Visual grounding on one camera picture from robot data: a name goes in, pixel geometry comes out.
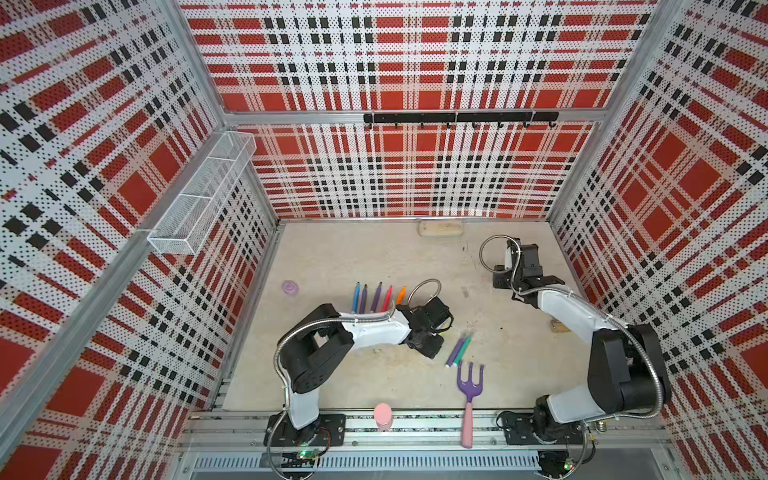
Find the pink marker pen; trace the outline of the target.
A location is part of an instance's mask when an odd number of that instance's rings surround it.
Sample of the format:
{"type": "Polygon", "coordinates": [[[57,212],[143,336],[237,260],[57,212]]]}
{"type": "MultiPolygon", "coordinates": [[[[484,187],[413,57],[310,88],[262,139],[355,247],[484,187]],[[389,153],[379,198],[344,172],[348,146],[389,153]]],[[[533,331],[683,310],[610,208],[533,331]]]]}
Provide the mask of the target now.
{"type": "Polygon", "coordinates": [[[385,297],[384,297],[384,301],[383,301],[383,304],[382,304],[382,310],[381,310],[382,312],[388,311],[388,309],[389,309],[389,304],[390,304],[391,297],[392,297],[392,290],[393,290],[393,287],[392,287],[392,285],[390,285],[389,288],[387,289],[385,297]]]}

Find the blue marker pen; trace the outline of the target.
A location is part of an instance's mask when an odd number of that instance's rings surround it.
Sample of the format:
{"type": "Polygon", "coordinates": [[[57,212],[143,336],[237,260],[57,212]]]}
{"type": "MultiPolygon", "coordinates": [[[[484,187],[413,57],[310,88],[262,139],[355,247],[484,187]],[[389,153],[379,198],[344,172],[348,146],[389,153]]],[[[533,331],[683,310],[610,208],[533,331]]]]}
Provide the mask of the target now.
{"type": "Polygon", "coordinates": [[[353,295],[351,313],[357,313],[358,312],[358,305],[359,305],[360,295],[361,295],[361,284],[360,284],[360,282],[357,282],[356,286],[355,286],[355,290],[354,290],[354,295],[353,295]]]}

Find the orange marker pen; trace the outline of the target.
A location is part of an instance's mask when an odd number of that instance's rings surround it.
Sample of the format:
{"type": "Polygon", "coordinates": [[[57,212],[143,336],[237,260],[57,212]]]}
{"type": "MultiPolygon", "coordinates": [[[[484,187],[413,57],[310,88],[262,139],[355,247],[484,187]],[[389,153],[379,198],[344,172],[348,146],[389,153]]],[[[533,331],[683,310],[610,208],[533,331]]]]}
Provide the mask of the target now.
{"type": "Polygon", "coordinates": [[[397,295],[397,298],[396,298],[396,301],[395,301],[396,305],[400,305],[400,304],[404,303],[404,300],[405,300],[405,297],[406,297],[406,293],[407,293],[407,287],[403,286],[402,289],[399,291],[399,293],[397,295]]]}

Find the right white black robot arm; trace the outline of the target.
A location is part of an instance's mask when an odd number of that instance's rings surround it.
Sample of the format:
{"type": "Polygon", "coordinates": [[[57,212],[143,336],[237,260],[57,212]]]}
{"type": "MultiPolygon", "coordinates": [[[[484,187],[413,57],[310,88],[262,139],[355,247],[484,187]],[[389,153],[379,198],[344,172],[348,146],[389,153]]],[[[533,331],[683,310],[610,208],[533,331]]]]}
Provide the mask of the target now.
{"type": "Polygon", "coordinates": [[[614,418],[649,419],[661,413],[672,392],[654,328],[630,324],[592,305],[565,281],[546,275],[538,246],[492,235],[479,247],[481,265],[493,274],[493,287],[546,313],[590,348],[586,381],[544,395],[533,408],[532,433],[554,444],[577,426],[614,418]]]}

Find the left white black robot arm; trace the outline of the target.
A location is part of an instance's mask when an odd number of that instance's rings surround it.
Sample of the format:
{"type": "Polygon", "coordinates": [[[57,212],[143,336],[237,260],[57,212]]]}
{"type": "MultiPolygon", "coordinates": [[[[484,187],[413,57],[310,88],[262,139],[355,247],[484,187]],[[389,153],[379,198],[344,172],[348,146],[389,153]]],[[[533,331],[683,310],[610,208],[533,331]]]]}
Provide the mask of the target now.
{"type": "Polygon", "coordinates": [[[441,350],[442,334],[451,329],[454,317],[439,299],[442,284],[426,303],[414,307],[390,301],[381,312],[337,311],[330,303],[315,308],[277,343],[273,367],[283,384],[284,405],[270,418],[264,444],[299,446],[310,444],[323,432],[331,446],[343,442],[343,415],[321,419],[320,387],[329,380],[348,353],[381,345],[404,345],[433,359],[441,350]]]}

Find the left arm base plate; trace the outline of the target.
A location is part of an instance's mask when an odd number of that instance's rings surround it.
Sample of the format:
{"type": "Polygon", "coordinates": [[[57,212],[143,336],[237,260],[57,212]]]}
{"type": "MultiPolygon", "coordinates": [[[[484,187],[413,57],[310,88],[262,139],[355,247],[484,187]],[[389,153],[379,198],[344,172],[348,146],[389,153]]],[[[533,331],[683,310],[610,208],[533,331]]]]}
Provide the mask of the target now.
{"type": "Polygon", "coordinates": [[[276,426],[278,414],[269,417],[263,445],[272,447],[337,447],[344,443],[346,420],[344,414],[321,414],[317,420],[301,429],[289,419],[276,426]]]}

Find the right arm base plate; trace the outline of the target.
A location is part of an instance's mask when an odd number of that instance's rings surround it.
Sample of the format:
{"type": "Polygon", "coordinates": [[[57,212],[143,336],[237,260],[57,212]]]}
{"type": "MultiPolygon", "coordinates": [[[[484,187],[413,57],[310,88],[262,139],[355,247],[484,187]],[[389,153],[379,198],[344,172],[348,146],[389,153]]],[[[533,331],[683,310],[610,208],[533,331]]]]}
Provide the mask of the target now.
{"type": "Polygon", "coordinates": [[[505,410],[495,419],[507,445],[578,445],[583,433],[578,423],[559,424],[532,412],[505,410]]]}

